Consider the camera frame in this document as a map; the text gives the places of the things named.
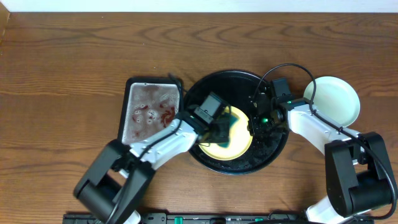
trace red liquid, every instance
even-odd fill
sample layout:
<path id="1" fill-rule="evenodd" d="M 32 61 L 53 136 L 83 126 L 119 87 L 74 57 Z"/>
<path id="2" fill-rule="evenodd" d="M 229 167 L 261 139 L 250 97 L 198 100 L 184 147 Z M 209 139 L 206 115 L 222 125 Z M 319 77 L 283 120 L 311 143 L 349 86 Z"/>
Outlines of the red liquid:
<path id="1" fill-rule="evenodd" d="M 133 84 L 122 142 L 138 142 L 166 128 L 178 111 L 179 99 L 175 85 Z"/>

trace wire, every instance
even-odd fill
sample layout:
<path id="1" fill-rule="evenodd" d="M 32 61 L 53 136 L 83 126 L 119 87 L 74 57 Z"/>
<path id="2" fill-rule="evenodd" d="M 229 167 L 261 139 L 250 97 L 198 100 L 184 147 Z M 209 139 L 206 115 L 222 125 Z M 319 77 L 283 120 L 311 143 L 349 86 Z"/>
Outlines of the wire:
<path id="1" fill-rule="evenodd" d="M 287 219 L 290 220 L 290 217 L 287 214 L 279 214 L 280 211 L 278 211 L 278 210 L 274 210 L 270 214 L 268 214 L 267 220 L 271 220 L 271 215 L 273 215 L 276 212 L 278 212 L 278 215 L 286 215 Z"/>
<path id="2" fill-rule="evenodd" d="M 210 147 L 210 143 L 207 143 L 208 145 L 205 146 L 204 144 L 199 143 L 198 146 L 204 146 L 204 147 Z"/>
<path id="3" fill-rule="evenodd" d="M 169 73 L 169 77 L 170 77 L 170 79 L 175 83 L 175 85 L 176 85 L 177 88 L 178 88 L 178 92 L 180 93 L 180 109 L 179 109 L 179 110 L 180 110 L 180 111 L 183 111 L 183 110 L 184 110 L 184 105 L 183 105 L 183 92 L 182 92 L 182 91 L 183 91 L 183 87 L 182 87 L 182 84 L 181 84 L 180 82 L 178 82 L 177 79 L 176 79 L 171 73 Z M 149 144 L 149 145 L 143 150 L 143 152 L 139 155 L 139 157 L 137 158 L 137 161 L 140 161 L 140 160 L 142 159 L 142 157 L 144 157 L 144 155 L 145 155 L 152 147 L 154 147 L 157 143 L 159 143 L 159 142 L 163 141 L 164 139 L 167 139 L 168 137 L 170 137 L 170 136 L 172 136 L 173 134 L 175 134 L 175 133 L 178 131 L 178 129 L 180 129 L 181 123 L 182 123 L 182 120 L 180 120 L 180 122 L 178 123 L 177 127 L 176 127 L 172 132 L 166 134 L 165 136 L 163 136 L 163 137 L 159 138 L 158 140 L 156 140 L 156 141 L 152 142 L 151 144 Z M 134 168 L 133 168 L 133 167 L 130 168 L 129 174 L 131 174 L 131 172 L 133 172 L 133 171 L 134 171 Z M 116 201 L 116 204 L 115 204 L 115 206 L 113 207 L 112 212 L 111 212 L 111 214 L 109 215 L 109 217 L 108 217 L 107 221 L 105 222 L 105 224 L 109 224 L 109 222 L 110 222 L 111 219 L 113 218 L 114 214 L 115 214 L 116 211 L 118 210 L 119 205 L 120 205 L 120 203 L 122 202 L 122 199 L 124 198 L 124 193 L 125 193 L 125 191 L 126 191 L 126 188 L 125 188 L 124 186 L 127 185 L 130 181 L 131 181 L 131 175 L 129 175 L 129 176 L 127 177 L 126 183 L 124 183 L 122 189 L 120 190 L 119 198 L 118 198 L 118 200 Z"/>
<path id="4" fill-rule="evenodd" d="M 259 87 L 260 87 L 260 84 L 261 84 L 262 80 L 263 80 L 270 72 L 274 71 L 274 70 L 277 69 L 277 68 L 284 67 L 284 66 L 295 66 L 295 67 L 301 68 L 302 70 L 304 70 L 304 71 L 311 77 L 311 80 L 312 80 L 312 82 L 313 82 L 313 91 L 312 91 L 312 95 L 311 95 L 311 99 L 310 99 L 310 111 L 311 111 L 311 114 L 315 115 L 319 120 L 323 121 L 325 124 L 327 124 L 327 125 L 331 126 L 332 128 L 336 129 L 339 133 L 345 134 L 346 136 L 350 137 L 355 143 L 359 144 L 359 145 L 365 150 L 365 152 L 368 153 L 368 154 L 372 157 L 372 159 L 375 161 L 375 163 L 376 163 L 377 165 L 379 165 L 379 167 L 381 168 L 381 170 L 383 171 L 383 173 L 386 175 L 386 179 L 387 179 L 388 184 L 389 184 L 389 187 L 390 187 L 391 199 L 392 199 L 392 201 L 391 201 L 391 204 L 392 204 L 392 205 L 391 205 L 391 209 L 389 210 L 389 212 L 388 212 L 387 214 L 383 215 L 383 216 L 380 216 L 380 217 L 374 217 L 374 216 L 370 216 L 370 215 L 354 215 L 354 217 L 355 217 L 355 218 L 362 218 L 362 219 L 371 219 L 371 220 L 384 220 L 384 219 L 387 219 L 387 218 L 391 217 L 392 214 L 394 214 L 394 212 L 395 212 L 395 210 L 396 210 L 396 207 L 397 207 L 397 193 L 396 193 L 396 191 L 395 191 L 394 184 L 392 183 L 392 179 L 391 179 L 390 174 L 387 172 L 387 170 L 386 170 L 386 168 L 384 167 L 384 164 L 381 162 L 380 158 L 378 158 L 378 156 L 377 156 L 367 145 L 365 145 L 365 143 L 363 143 L 362 141 L 360 141 L 357 137 L 353 136 L 352 134 L 350 134 L 350 133 L 344 131 L 344 128 L 343 128 L 343 127 L 337 127 L 337 126 L 335 126 L 334 124 L 332 124 L 331 122 L 327 121 L 325 118 L 322 118 L 319 114 L 317 114 L 317 111 L 314 110 L 314 109 L 312 108 L 313 99 L 314 99 L 314 97 L 315 97 L 315 92 L 316 92 L 316 90 L 317 90 L 317 84 L 316 84 L 316 82 L 315 82 L 315 79 L 314 79 L 313 75 L 311 74 L 311 72 L 310 72 L 308 69 L 306 69 L 305 67 L 303 67 L 303 66 L 301 66 L 301 65 L 295 64 L 295 63 L 283 63 L 283 64 L 281 64 L 281 65 L 278 65 L 278 66 L 276 66 L 276 67 L 270 69 L 270 70 L 260 79 L 260 82 L 259 82 L 259 84 L 258 84 L 256 90 L 254 91 L 253 99 L 254 99 L 254 97 L 256 96 L 256 93 L 258 92 L 258 89 L 259 89 Z"/>
<path id="5" fill-rule="evenodd" d="M 305 220 L 263 220 L 258 222 L 252 222 L 250 224 L 321 224 Z"/>

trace wood grain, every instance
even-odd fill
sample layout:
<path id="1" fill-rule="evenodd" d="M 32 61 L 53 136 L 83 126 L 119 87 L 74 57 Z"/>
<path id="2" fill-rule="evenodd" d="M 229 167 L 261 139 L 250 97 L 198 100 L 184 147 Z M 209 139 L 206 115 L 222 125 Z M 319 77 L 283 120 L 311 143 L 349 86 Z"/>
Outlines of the wood grain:
<path id="1" fill-rule="evenodd" d="M 190 88 L 217 70 L 285 62 L 350 83 L 353 129 L 376 131 L 398 174 L 397 14 L 13 13 L 0 55 L 0 223 L 61 223 L 86 209 L 72 190 L 117 135 L 124 84 L 177 74 Z M 309 78 L 281 68 L 301 95 Z M 160 168 L 142 209 L 268 213 L 326 195 L 323 156 L 291 134 L 259 172 L 227 176 L 189 154 Z M 376 214 L 386 212 L 381 209 Z M 398 215 L 378 223 L 398 222 Z"/>

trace yellow plate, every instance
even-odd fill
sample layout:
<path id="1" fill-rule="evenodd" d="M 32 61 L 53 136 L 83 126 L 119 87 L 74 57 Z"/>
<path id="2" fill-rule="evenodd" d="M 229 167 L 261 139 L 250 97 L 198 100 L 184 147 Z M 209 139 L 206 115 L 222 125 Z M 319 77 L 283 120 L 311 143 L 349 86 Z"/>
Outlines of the yellow plate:
<path id="1" fill-rule="evenodd" d="M 228 107 L 225 108 L 224 113 L 229 113 Z M 253 139 L 248 131 L 249 118 L 233 106 L 231 106 L 231 115 L 234 116 L 234 121 L 231 122 L 229 128 L 229 143 L 211 143 L 210 145 L 204 143 L 199 145 L 204 153 L 214 159 L 228 161 L 242 156 Z"/>

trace green connector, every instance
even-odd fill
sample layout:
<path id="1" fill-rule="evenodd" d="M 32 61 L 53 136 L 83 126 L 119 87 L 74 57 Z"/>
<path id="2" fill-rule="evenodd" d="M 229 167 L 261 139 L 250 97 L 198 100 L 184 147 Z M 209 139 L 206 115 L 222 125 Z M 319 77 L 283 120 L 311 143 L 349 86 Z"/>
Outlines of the green connector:
<path id="1" fill-rule="evenodd" d="M 182 224 L 182 217 L 175 217 L 174 224 Z"/>

